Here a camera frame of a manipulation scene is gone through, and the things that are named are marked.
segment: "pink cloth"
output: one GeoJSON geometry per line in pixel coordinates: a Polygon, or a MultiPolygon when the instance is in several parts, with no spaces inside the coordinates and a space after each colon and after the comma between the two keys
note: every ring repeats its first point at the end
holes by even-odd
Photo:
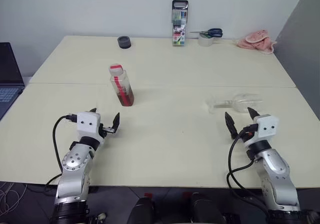
{"type": "Polygon", "coordinates": [[[265,54],[272,54],[274,52],[274,44],[276,44],[276,42],[270,39],[268,31],[260,30],[240,39],[237,45],[240,48],[250,50],[257,49],[265,54]]]}

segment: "scissors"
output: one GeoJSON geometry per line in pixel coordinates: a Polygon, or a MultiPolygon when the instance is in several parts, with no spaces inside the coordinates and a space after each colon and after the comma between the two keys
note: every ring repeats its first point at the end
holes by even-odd
{"type": "Polygon", "coordinates": [[[215,37],[215,38],[221,38],[223,35],[222,29],[219,29],[219,28],[209,29],[207,31],[194,31],[194,32],[190,32],[190,33],[204,34],[204,35],[209,35],[209,36],[215,37]]]}

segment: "laptop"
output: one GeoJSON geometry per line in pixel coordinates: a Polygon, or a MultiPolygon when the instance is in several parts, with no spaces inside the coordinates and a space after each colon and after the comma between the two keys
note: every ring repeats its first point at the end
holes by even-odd
{"type": "Polygon", "coordinates": [[[0,43],[0,120],[22,93],[24,81],[10,43],[0,43]]]}

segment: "red-capped bottle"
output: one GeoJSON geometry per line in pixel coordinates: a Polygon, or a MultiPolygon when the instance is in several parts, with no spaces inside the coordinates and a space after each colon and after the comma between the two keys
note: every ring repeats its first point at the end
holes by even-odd
{"type": "Polygon", "coordinates": [[[131,106],[134,103],[134,94],[132,92],[129,78],[121,65],[114,64],[109,67],[111,74],[110,81],[123,106],[131,106]]]}

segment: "table surface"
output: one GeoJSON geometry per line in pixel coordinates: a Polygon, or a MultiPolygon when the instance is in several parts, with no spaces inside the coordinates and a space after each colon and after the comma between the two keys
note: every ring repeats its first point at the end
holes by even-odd
{"type": "Polygon", "coordinates": [[[115,37],[66,36],[31,79],[31,83],[109,84],[109,66],[122,64],[133,87],[263,86],[294,87],[275,55],[241,49],[216,40],[201,47],[187,40],[131,38],[121,49],[115,37]]]}
{"type": "MultiPolygon", "coordinates": [[[[0,122],[0,176],[3,181],[46,183],[59,173],[52,142],[56,120],[68,113],[98,107],[101,122],[111,125],[120,112],[120,127],[94,158],[92,185],[226,187],[232,143],[224,111],[241,129],[252,121],[233,109],[209,114],[210,95],[229,99],[236,93],[260,93],[264,113],[280,119],[271,145],[291,167],[296,187],[319,187],[319,121],[296,88],[150,87],[133,89],[135,102],[122,107],[110,85],[35,84],[27,86],[0,122]]],[[[77,140],[74,123],[57,128],[61,158],[77,140]]],[[[233,166],[248,163],[241,142],[233,166]]],[[[237,173],[246,187],[260,187],[254,168],[237,173]]]]}

